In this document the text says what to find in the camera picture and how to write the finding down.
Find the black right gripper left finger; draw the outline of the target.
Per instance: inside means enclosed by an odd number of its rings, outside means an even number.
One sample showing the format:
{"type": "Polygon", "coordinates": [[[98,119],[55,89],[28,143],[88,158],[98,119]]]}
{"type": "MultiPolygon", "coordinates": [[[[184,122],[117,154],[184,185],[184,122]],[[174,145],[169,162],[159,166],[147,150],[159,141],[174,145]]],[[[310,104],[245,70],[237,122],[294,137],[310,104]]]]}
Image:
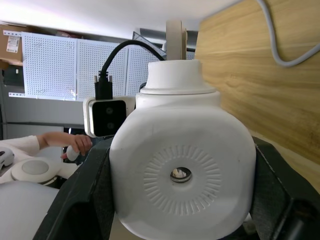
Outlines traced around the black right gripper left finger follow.
{"type": "Polygon", "coordinates": [[[35,240],[108,240],[115,206],[109,150],[97,143],[64,182],[40,224],[35,240]]]}

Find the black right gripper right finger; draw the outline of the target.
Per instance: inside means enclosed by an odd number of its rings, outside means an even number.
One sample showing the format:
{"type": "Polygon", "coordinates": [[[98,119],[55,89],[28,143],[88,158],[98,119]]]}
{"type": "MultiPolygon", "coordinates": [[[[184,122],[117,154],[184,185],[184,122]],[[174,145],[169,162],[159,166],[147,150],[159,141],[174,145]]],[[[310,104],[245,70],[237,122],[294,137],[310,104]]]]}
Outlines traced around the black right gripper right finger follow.
{"type": "Polygon", "coordinates": [[[261,240],[318,240],[320,194],[276,148],[254,137],[256,164],[250,215],[261,240]]]}

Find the person's bare hand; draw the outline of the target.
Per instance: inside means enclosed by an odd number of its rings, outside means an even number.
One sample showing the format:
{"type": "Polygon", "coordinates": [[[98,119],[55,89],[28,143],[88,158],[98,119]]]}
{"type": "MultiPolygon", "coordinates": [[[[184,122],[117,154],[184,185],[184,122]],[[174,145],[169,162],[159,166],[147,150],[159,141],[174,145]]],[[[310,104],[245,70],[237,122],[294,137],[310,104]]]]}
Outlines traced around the person's bare hand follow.
{"type": "Polygon", "coordinates": [[[62,135],[62,146],[71,146],[73,151],[85,156],[86,153],[92,148],[92,141],[89,136],[83,134],[69,134],[63,133],[62,135]]]}

